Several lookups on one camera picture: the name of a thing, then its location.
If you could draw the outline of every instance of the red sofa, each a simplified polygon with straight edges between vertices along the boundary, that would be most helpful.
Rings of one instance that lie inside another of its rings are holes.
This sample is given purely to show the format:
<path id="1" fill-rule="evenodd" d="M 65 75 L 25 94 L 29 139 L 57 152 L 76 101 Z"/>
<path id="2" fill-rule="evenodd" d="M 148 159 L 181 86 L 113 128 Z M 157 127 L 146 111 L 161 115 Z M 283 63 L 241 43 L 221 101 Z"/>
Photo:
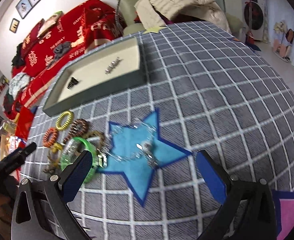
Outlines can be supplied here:
<path id="1" fill-rule="evenodd" d="M 85 51 L 107 43 L 122 36 L 115 25 L 115 10 L 100 0 L 88 0 L 60 17 L 57 24 L 52 26 L 43 36 L 30 42 L 30 35 L 24 40 L 25 66 L 13 67 L 12 77 L 25 72 L 31 77 L 29 85 L 24 88 L 13 102 L 11 111 L 5 111 L 9 119 L 15 119 L 19 107 L 30 108 L 46 92 L 58 71 L 69 61 L 83 55 Z M 34 29 L 39 29 L 39 22 Z M 71 48 L 62 58 L 50 65 L 54 58 L 53 49 L 66 41 L 75 42 L 80 37 L 83 42 Z"/>

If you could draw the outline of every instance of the gray cloth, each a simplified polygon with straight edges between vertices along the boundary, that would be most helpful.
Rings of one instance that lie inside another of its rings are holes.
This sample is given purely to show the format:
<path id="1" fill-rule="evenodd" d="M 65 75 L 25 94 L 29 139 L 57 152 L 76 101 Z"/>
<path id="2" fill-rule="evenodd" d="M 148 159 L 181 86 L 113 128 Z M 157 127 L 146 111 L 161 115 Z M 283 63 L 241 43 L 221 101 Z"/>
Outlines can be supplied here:
<path id="1" fill-rule="evenodd" d="M 48 65 L 49 68 L 52 64 L 60 60 L 68 51 L 71 49 L 71 42 L 66 41 L 64 43 L 59 44 L 56 48 L 54 48 L 53 52 L 55 54 L 54 60 Z"/>
<path id="2" fill-rule="evenodd" d="M 260 56 L 208 22 L 170 25 L 157 33 L 137 33 L 147 84 L 120 91 L 75 109 L 90 130 L 108 132 L 108 121 L 127 123 L 160 109 L 160 135 L 193 152 L 205 149 L 240 179 L 264 178 L 271 188 L 294 190 L 294 95 Z M 68 63 L 66 68 L 114 40 Z M 58 116 L 42 107 L 28 142 L 39 147 L 22 167 L 22 178 L 47 179 L 42 137 Z M 68 134 L 59 133 L 58 142 Z M 95 239 L 197 239 L 215 215 L 212 198 L 192 157 L 158 170 L 142 208 L 121 175 L 98 175 L 69 204 L 84 218 Z"/>

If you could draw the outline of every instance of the blue star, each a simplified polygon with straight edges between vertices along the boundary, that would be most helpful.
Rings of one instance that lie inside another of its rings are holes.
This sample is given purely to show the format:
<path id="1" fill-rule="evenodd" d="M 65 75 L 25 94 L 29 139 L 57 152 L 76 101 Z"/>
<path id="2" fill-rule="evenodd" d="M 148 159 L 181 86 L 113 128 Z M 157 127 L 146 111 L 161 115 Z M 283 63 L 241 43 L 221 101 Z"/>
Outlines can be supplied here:
<path id="1" fill-rule="evenodd" d="M 152 152 L 158 162 L 157 168 L 163 168 L 191 154 L 191 152 L 161 138 L 159 133 L 158 109 L 146 116 L 143 122 L 157 129 L 152 142 Z M 119 126 L 122 125 L 109 122 L 109 131 L 113 131 Z M 150 135 L 150 132 L 148 132 L 147 127 L 144 125 L 139 125 L 138 128 L 129 126 L 123 127 L 124 128 L 112 138 L 111 152 L 114 155 L 131 157 L 133 153 L 140 152 L 136 144 L 142 145 Z M 155 169 L 148 166 L 144 156 L 141 156 L 139 159 L 121 162 L 117 162 L 115 158 L 109 156 L 107 159 L 107 167 L 104 169 L 100 168 L 98 172 L 123 175 L 138 202 L 141 206 L 144 206 L 148 189 L 155 172 Z"/>

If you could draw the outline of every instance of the silver screw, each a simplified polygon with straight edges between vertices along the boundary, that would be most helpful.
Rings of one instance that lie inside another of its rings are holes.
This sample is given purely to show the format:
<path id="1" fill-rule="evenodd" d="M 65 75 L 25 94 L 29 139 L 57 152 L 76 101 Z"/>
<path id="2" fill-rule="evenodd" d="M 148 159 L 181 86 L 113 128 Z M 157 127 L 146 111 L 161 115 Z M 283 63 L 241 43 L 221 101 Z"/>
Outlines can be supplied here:
<path id="1" fill-rule="evenodd" d="M 56 181 L 58 180 L 58 175 L 53 175 L 50 177 L 50 181 Z"/>
<path id="2" fill-rule="evenodd" d="M 236 180 L 238 180 L 238 177 L 236 174 L 232 174 L 232 175 L 230 175 L 230 179 L 233 181 L 236 181 Z"/>
<path id="3" fill-rule="evenodd" d="M 267 184 L 267 181 L 265 179 L 260 179 L 259 182 L 262 185 L 266 185 Z"/>
<path id="4" fill-rule="evenodd" d="M 28 179 L 23 179 L 22 180 L 22 185 L 25 185 L 25 184 L 27 184 L 28 183 Z"/>

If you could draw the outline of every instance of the green bracelet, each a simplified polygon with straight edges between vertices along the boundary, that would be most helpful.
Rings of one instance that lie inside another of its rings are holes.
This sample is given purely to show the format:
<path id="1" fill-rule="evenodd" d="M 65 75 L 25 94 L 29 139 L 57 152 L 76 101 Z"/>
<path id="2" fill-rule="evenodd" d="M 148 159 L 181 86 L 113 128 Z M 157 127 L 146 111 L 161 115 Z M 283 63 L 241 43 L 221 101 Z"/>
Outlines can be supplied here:
<path id="1" fill-rule="evenodd" d="M 87 141 L 81 137 L 75 137 L 75 138 L 72 138 L 71 140 L 74 140 L 75 142 L 84 144 L 85 150 L 90 151 L 93 156 L 93 165 L 84 180 L 84 183 L 88 183 L 93 178 L 93 176 L 96 173 L 96 170 L 99 166 L 96 148 L 89 141 Z M 69 148 L 64 149 L 62 152 L 62 157 L 60 159 L 60 167 L 61 167 L 62 171 L 66 168 L 67 165 L 73 163 L 72 157 L 77 150 L 77 147 L 75 147 L 75 146 L 73 148 L 74 150 L 73 149 L 70 150 Z"/>

